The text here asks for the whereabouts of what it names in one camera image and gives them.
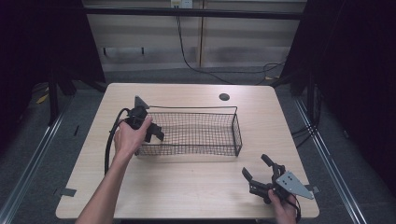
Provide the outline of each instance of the gray floor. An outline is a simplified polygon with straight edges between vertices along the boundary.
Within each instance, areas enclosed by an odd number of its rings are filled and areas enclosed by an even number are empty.
[[[206,70],[255,72],[261,71],[261,69],[262,67],[227,67]],[[266,85],[274,81],[273,79],[265,79],[263,73],[225,73],[216,74],[216,76],[239,85],[254,85],[261,81],[263,81],[261,85]],[[196,73],[188,68],[106,72],[106,80],[107,83],[224,84],[213,76]],[[55,216],[60,198],[54,195],[54,191],[65,187],[103,97],[101,92],[84,84],[77,82],[76,85],[78,92],[71,100],[71,105],[65,112],[64,120],[50,143],[48,152],[40,163],[12,223],[73,223],[73,220],[60,220]],[[33,94],[32,102],[21,120],[20,131],[9,145],[7,153],[0,157],[0,168],[5,171],[0,173],[2,183],[0,188],[1,205],[4,204],[9,193],[15,187],[25,165],[29,162],[40,138],[47,129],[49,102],[46,101],[41,105],[35,103],[41,93],[35,92]],[[290,95],[289,86],[284,85],[276,88],[276,94],[289,124],[290,132],[304,127],[295,99]],[[68,98],[62,96],[61,93],[60,98],[61,105],[65,105]],[[319,131],[347,185],[359,203],[367,223],[396,223],[395,199],[381,179],[361,157],[356,145],[345,138],[343,128],[325,105],[321,113]],[[295,138],[296,145],[303,139],[304,136]],[[311,185],[318,186],[321,190],[316,195],[320,210],[319,216],[314,219],[304,219],[303,214],[301,223],[353,223],[312,140],[309,139],[297,150]],[[226,222],[254,223],[253,220],[236,220],[233,222],[227,220]]]

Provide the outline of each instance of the wooden table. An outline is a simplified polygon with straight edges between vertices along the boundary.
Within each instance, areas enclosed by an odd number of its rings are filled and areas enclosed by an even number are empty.
[[[230,100],[220,100],[221,93],[229,94]],[[271,205],[264,204],[262,198],[248,192],[248,182],[241,173],[246,167],[256,180],[271,182],[272,169],[261,160],[263,153],[274,162],[286,165],[303,184],[308,184],[273,88],[111,84],[66,186],[77,192],[74,197],[62,197],[57,217],[77,218],[93,195],[104,176],[108,131],[122,108],[134,107],[136,95],[148,105],[236,105],[243,147],[239,157],[197,154],[134,156],[122,183],[115,218],[274,217]],[[315,200],[298,198],[303,218],[318,215]]]

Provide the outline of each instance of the black cable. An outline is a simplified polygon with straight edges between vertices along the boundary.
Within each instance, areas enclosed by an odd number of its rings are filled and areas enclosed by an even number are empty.
[[[294,199],[296,200],[296,203],[291,203],[288,199],[284,198],[283,200],[290,204],[293,208],[295,208],[297,210],[297,214],[296,214],[296,223],[298,223],[301,219],[301,206],[300,206],[300,202],[297,200],[297,197],[294,194],[291,194],[291,196],[294,197]]]
[[[316,110],[315,110],[315,118],[314,121],[312,122],[312,124],[310,124],[309,126],[306,126],[304,128],[302,128],[301,130],[292,133],[292,135],[295,135],[297,133],[301,133],[301,132],[309,132],[309,135],[301,142],[299,143],[296,148],[300,147],[303,145],[303,143],[305,143],[309,137],[311,137],[315,132],[318,131],[318,126],[319,126],[319,122],[320,122],[320,113],[321,113],[321,103],[322,103],[322,96],[320,94],[320,91],[318,90],[318,88],[316,88]],[[303,134],[300,134],[298,136],[294,136],[293,138],[298,138],[303,136]]]
[[[254,85],[255,85],[255,86],[258,86],[258,85],[262,84],[262,83],[264,82],[265,78],[267,77],[266,72],[271,71],[271,70],[277,68],[278,66],[280,66],[281,64],[284,64],[284,63],[285,63],[285,62],[283,62],[283,63],[267,63],[267,64],[264,66],[264,68],[262,69],[263,72],[264,72],[264,78],[263,78],[260,82],[254,84]],[[268,65],[275,65],[275,66],[272,67],[272,68],[269,68],[269,69],[265,70],[265,67],[268,66]]]
[[[210,76],[212,76],[212,77],[214,77],[214,78],[216,78],[216,79],[218,79],[218,80],[220,80],[220,81],[222,81],[222,82],[225,82],[225,83],[227,83],[227,84],[236,85],[236,84],[234,84],[234,83],[232,83],[232,82],[230,82],[230,81],[227,81],[227,80],[225,80],[225,79],[222,79],[221,77],[218,77],[218,76],[216,76],[216,75],[214,75],[214,74],[221,74],[221,73],[237,73],[237,74],[259,74],[259,73],[264,73],[264,74],[265,74],[266,72],[271,71],[272,69],[275,69],[275,68],[277,68],[278,66],[280,66],[281,64],[284,64],[284,63],[285,63],[285,62],[283,62],[283,63],[267,63],[267,64],[263,67],[263,70],[262,70],[262,71],[258,71],[258,72],[235,72],[235,71],[232,71],[232,72],[227,72],[227,71],[206,72],[206,71],[202,71],[202,70],[198,70],[198,69],[192,68],[192,67],[189,65],[189,63],[187,62],[186,56],[185,56],[185,53],[184,53],[183,38],[182,38],[182,35],[181,35],[180,17],[179,17],[179,16],[176,16],[176,19],[177,19],[178,38],[179,38],[179,42],[180,42],[181,54],[183,55],[184,63],[185,63],[192,71],[194,71],[194,72],[202,73],[202,74],[207,74],[207,75],[210,75]],[[268,65],[273,65],[273,64],[275,65],[274,67],[272,67],[272,68],[270,68],[270,69],[268,69],[268,70],[265,70],[265,67],[266,67],[266,66],[268,66]],[[264,76],[264,79],[263,79],[262,81],[260,81],[259,83],[255,84],[255,85],[260,85],[264,80],[265,80],[265,76]]]
[[[293,71],[291,74],[289,74],[288,76],[283,76],[283,77],[279,78],[277,81],[271,83],[269,86],[276,88],[276,87],[283,85],[285,83],[289,83],[294,77],[297,77],[302,72],[303,71],[301,68],[297,69],[297,70]]]
[[[120,117],[124,111],[127,111],[129,113],[128,108],[123,108],[120,113],[117,115],[116,121],[114,121],[113,127],[111,128],[110,135],[108,136],[107,139],[107,144],[106,144],[106,152],[105,152],[105,174],[108,171],[108,162],[109,162],[109,157],[110,157],[110,148],[111,148],[111,143],[113,142],[113,137],[114,134],[116,133],[117,128],[119,127],[120,123]]]
[[[32,93],[45,90],[49,86],[48,82],[37,83],[33,86]]]

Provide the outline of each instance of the electrical outlet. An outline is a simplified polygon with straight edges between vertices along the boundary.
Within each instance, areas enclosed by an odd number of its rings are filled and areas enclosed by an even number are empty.
[[[192,8],[192,0],[181,0],[182,8]]]
[[[182,8],[181,0],[171,0],[171,8]]]

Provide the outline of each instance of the fingers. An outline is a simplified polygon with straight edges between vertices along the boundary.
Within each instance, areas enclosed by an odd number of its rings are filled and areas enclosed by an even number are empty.
[[[271,199],[271,202],[274,205],[275,211],[277,213],[281,212],[283,210],[282,204],[280,203],[279,198],[275,195],[275,193],[272,189],[268,190],[268,197]]]
[[[116,133],[114,134],[114,141],[117,142],[117,140],[119,140],[119,136],[120,136],[120,130],[116,131]]]
[[[289,195],[288,200],[289,202],[296,204],[296,197],[294,195]]]
[[[131,126],[129,126],[129,124],[127,124],[124,119],[119,119],[119,128],[121,129],[122,127],[125,127],[125,125],[131,128]]]
[[[147,130],[151,122],[152,122],[152,116],[146,116],[146,119],[145,121],[143,121],[143,124],[140,128],[143,129],[144,131]]]

